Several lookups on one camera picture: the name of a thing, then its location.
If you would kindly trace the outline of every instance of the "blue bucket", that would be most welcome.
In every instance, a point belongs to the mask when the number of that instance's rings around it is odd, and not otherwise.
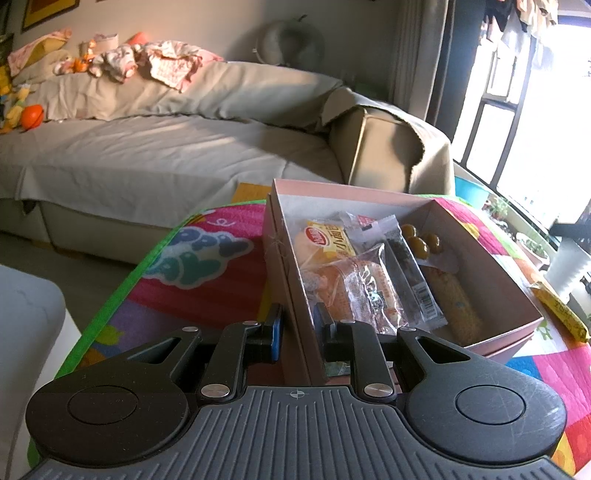
[[[456,177],[456,196],[467,201],[475,209],[481,210],[490,191],[473,181]]]

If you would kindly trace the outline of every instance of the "yellow snack bar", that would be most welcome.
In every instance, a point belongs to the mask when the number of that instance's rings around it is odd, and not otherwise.
[[[538,281],[530,289],[534,293],[535,298],[547,306],[564,323],[564,326],[573,335],[575,340],[587,342],[591,338],[587,326],[546,285]]]
[[[485,338],[485,324],[478,316],[457,277],[434,267],[421,267],[437,304],[443,311],[460,346],[469,346]]]

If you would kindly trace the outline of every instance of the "yellow pillow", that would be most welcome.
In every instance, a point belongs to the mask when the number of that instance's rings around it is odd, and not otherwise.
[[[27,63],[25,63],[25,67],[38,62],[48,53],[59,50],[65,45],[65,43],[66,40],[59,40],[57,38],[46,38],[45,40],[41,40],[32,50],[31,56],[27,60]]]
[[[0,67],[0,88],[10,85],[10,67],[8,65],[2,65]]]

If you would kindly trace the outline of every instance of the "window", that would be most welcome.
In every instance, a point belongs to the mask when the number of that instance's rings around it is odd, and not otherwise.
[[[544,42],[552,55],[535,40],[517,58],[478,47],[452,143],[454,160],[540,231],[577,221],[591,200],[591,28],[559,24]]]

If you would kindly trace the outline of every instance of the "pink cardboard box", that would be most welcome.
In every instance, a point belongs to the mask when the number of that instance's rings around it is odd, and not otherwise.
[[[485,322],[487,338],[468,348],[506,362],[529,340],[543,317],[527,296],[480,243],[432,199],[403,193],[298,180],[275,180],[264,223],[265,260],[274,301],[283,304],[288,321],[282,365],[288,385],[329,382],[297,267],[286,220],[330,219],[347,211],[371,218],[395,214],[400,223],[436,232],[452,246],[459,262],[457,278]],[[435,334],[454,341],[447,327]],[[343,383],[346,378],[333,377]]]

